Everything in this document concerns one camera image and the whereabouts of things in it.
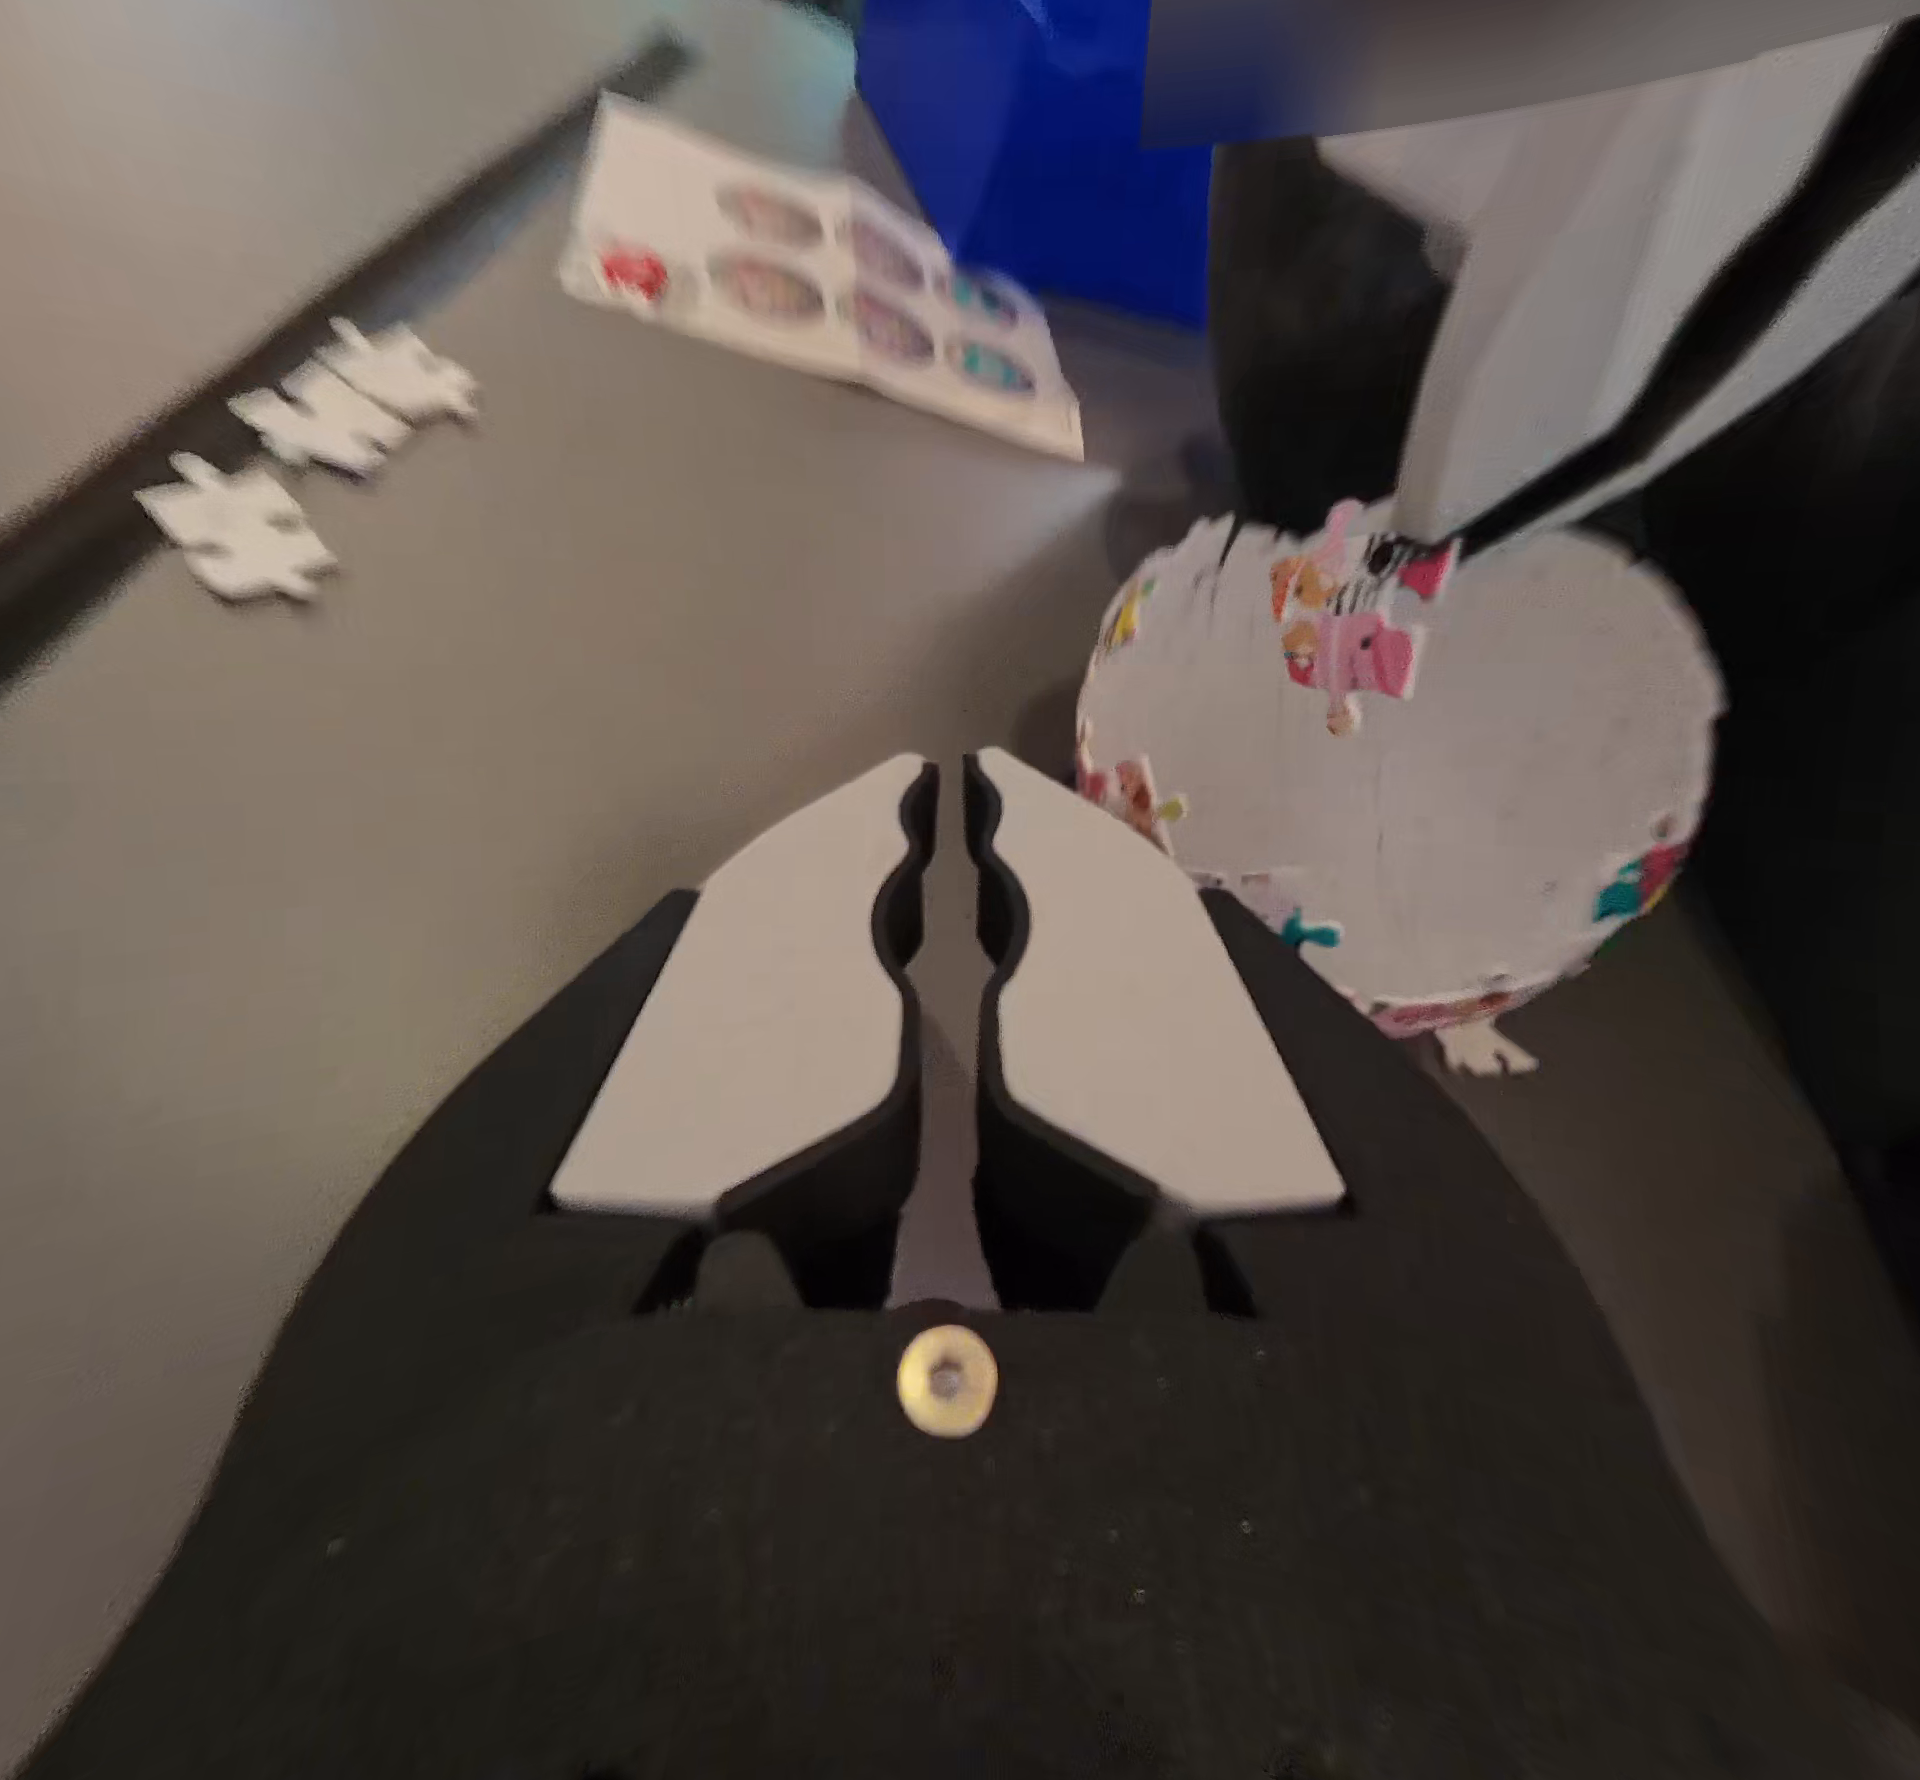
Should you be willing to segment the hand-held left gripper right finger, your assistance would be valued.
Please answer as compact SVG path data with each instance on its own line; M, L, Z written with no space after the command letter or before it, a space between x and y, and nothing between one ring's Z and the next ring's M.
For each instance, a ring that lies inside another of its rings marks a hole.
M1348 1188L1187 874L999 746L964 760L973 1212L1006 1309L1094 1309L1144 1236L1329 1216Z

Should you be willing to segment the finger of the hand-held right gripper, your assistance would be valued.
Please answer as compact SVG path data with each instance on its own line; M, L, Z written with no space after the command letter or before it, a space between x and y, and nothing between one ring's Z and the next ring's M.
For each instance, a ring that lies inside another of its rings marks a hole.
M1524 112L1428 358L1394 529L1450 537L1619 424L1887 41L1802 41Z
M1806 187L1693 304L1628 417L1474 519L1464 556L1639 492L1809 375L1913 286L1917 264L1913 146Z

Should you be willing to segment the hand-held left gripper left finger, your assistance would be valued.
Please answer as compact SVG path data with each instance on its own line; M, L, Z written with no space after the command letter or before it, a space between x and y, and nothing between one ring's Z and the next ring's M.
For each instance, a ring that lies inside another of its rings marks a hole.
M725 860L560 1156L558 1212L751 1233L880 1309L921 1173L924 876L939 769L896 753Z

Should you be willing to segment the colourful puzzle ball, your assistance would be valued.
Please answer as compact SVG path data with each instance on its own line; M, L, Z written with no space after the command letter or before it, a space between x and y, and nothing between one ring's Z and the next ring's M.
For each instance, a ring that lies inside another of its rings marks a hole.
M1514 1012L1679 876L1718 665L1653 569L1554 529L1460 553L1433 605L1402 605L1426 627L1415 691L1331 736L1269 608L1274 561L1319 527L1207 519L1141 561L1080 690L1080 791L1391 1037Z

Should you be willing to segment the single colourful puzzle piece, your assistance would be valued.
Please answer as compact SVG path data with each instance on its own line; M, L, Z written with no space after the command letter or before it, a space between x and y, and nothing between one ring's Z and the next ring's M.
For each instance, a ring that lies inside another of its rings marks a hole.
M1339 501L1303 548L1274 561L1269 608L1287 677L1321 697L1331 736L1353 735L1373 699L1412 697L1426 627L1397 611L1407 602L1433 605L1458 561L1456 537L1426 543L1371 527L1357 499Z

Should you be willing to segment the row of white puzzle pieces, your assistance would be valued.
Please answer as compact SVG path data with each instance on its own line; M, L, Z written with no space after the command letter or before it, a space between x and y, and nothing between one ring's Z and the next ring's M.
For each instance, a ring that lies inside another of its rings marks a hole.
M1501 1079L1541 1070L1539 1056L1509 1037L1499 1016L1442 1025L1431 1039L1453 1075Z

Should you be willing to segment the single white puzzle piece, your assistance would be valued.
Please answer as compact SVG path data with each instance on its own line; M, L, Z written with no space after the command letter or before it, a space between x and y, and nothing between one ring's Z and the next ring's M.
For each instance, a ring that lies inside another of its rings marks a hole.
M337 556L270 472L221 472L193 453L172 455L170 472L133 501L206 592L233 608L318 600Z
M410 326L368 334L347 321L333 321L331 328L333 338L318 348L316 361L396 421L423 426L478 418L478 379Z

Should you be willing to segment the white puzzle leaflet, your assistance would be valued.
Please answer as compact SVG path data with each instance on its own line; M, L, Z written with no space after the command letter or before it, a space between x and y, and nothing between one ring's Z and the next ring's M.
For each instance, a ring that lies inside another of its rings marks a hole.
M846 174L751 159L605 93L560 257L576 299L997 442L1086 459L1041 306Z

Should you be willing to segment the blue plastic bin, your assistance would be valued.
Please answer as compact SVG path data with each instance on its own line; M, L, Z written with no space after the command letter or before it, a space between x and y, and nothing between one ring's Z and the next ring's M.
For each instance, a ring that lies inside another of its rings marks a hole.
M856 88L952 257L1201 331L1213 152L1143 144L1148 8L863 0Z

